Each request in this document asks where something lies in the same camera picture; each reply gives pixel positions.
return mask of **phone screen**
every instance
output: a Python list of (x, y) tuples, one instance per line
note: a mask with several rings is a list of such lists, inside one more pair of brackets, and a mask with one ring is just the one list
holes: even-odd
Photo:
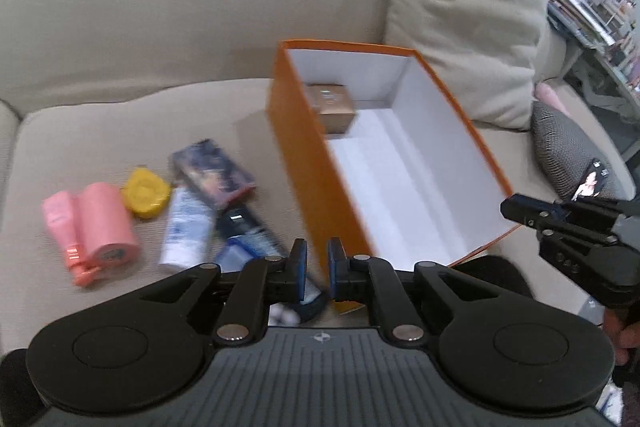
[(597, 196), (601, 190), (603, 190), (607, 176), (609, 176), (607, 168), (600, 160), (594, 158), (589, 165), (587, 165), (580, 184), (578, 188), (576, 188), (574, 197), (571, 198), (571, 200), (577, 200), (578, 196)]

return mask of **beige sofa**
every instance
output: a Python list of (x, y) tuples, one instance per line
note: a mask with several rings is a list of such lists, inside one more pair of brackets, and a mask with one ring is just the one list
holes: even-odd
[[(254, 208), (282, 240), (305, 235), (263, 112), (276, 43), (381, 42), (387, 3), (0, 0), (2, 348), (25, 346), (53, 319), (164, 277), (157, 266), (161, 217), (136, 225), (144, 255), (128, 273), (90, 290), (73, 287), (40, 215), (41, 201), (57, 190), (99, 180), (122, 184), (139, 164), (169, 178), (171, 152), (213, 137), (255, 174)], [(563, 60), (564, 42), (549, 32), (540, 79), (556, 76)], [(561, 97), (607, 150), (632, 196), (631, 178), (604, 131), (563, 84)], [(528, 134), (479, 128), (516, 190), (554, 197)], [(530, 230), (493, 250), (523, 269), (542, 301), (572, 311), (584, 301), (538, 258)]]

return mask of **human hand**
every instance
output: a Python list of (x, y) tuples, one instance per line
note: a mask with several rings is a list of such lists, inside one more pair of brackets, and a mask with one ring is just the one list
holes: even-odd
[(611, 339), (616, 350), (616, 365), (629, 361), (629, 349), (640, 347), (640, 322), (625, 328), (625, 324), (613, 310), (605, 310), (602, 329)]

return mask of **screw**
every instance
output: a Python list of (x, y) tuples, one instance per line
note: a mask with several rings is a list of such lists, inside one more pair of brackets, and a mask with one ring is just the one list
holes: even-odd
[(419, 341), (424, 336), (424, 331), (413, 324), (396, 326), (392, 331), (393, 336), (400, 341)]
[(225, 324), (216, 333), (226, 341), (241, 341), (249, 334), (249, 330), (241, 324)]

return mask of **orange box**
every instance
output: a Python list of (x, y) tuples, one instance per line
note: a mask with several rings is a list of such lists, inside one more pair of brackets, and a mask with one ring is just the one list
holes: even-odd
[[(347, 87), (357, 114), (345, 135), (325, 135), (303, 84)], [(331, 237), (412, 270), (460, 263), (516, 228), (500, 215), (510, 184), (414, 50), (282, 42), (267, 112), (325, 273)]]

